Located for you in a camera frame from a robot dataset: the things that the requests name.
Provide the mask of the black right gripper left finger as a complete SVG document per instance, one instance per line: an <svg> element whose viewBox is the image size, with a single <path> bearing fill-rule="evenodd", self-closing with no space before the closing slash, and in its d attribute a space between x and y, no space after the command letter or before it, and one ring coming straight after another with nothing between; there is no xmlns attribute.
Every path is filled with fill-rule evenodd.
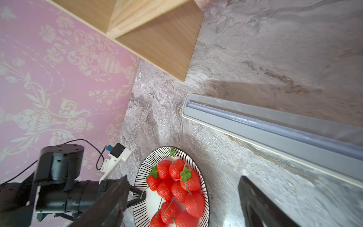
<svg viewBox="0 0 363 227"><path fill-rule="evenodd" d="M71 227L120 227L127 209L130 185L127 176L103 180L95 203Z"/></svg>

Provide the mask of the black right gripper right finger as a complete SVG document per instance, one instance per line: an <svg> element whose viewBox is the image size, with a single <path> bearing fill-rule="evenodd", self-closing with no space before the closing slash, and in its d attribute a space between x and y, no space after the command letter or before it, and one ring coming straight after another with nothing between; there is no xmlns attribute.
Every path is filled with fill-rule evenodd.
<svg viewBox="0 0 363 227"><path fill-rule="evenodd" d="M238 192L247 227L299 227L248 177L240 178Z"/></svg>

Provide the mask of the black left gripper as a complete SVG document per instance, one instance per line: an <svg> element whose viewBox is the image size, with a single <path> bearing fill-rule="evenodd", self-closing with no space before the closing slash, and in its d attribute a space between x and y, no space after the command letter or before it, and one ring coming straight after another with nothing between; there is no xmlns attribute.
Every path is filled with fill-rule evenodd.
<svg viewBox="0 0 363 227"><path fill-rule="evenodd" d="M29 227L33 217L42 221L48 215L73 223L97 200L99 181L78 181L84 147L62 144L44 147L37 168L20 183L1 185L1 226ZM138 203L130 185L127 208Z"/></svg>

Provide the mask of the glass plate of strawberries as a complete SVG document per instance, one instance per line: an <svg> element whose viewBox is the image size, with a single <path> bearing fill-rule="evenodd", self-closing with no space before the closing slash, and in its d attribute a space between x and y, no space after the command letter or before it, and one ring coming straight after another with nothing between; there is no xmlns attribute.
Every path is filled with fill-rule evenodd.
<svg viewBox="0 0 363 227"><path fill-rule="evenodd" d="M157 211L156 205L158 205L162 200L157 192L153 192L151 189L147 188L146 178L152 171L152 168L164 159L182 159L187 163L187 166L198 173L201 182L200 192L205 200L203 215L199 220L198 226L208 227L210 221L209 192L204 176L195 160L187 152L173 146L163 146L151 151L145 157L137 172L134 187L144 191L144 194L135 192L132 193L133 199L138 200L138 203L132 207L135 226L149 227L150 221Z"/></svg>

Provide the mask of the cream plastic wrap dispenser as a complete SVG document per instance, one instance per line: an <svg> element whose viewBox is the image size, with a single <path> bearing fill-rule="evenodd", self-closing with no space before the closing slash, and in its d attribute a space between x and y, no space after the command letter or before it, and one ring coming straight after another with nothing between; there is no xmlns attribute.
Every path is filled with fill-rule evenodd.
<svg viewBox="0 0 363 227"><path fill-rule="evenodd" d="M362 187L363 129L190 93L182 116Z"/></svg>

